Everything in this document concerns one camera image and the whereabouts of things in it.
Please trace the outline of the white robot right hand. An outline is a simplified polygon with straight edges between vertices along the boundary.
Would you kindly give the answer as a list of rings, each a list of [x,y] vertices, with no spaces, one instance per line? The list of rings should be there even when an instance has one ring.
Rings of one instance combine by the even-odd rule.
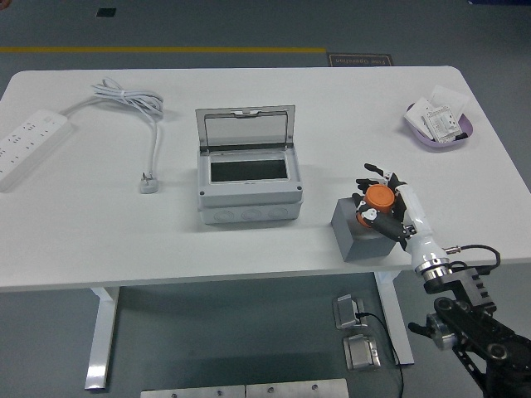
[[[366,163],[378,177],[359,178],[352,195],[358,223],[399,243],[411,256],[412,268],[424,279],[448,275],[449,258],[434,239],[434,232],[410,185],[397,174]]]

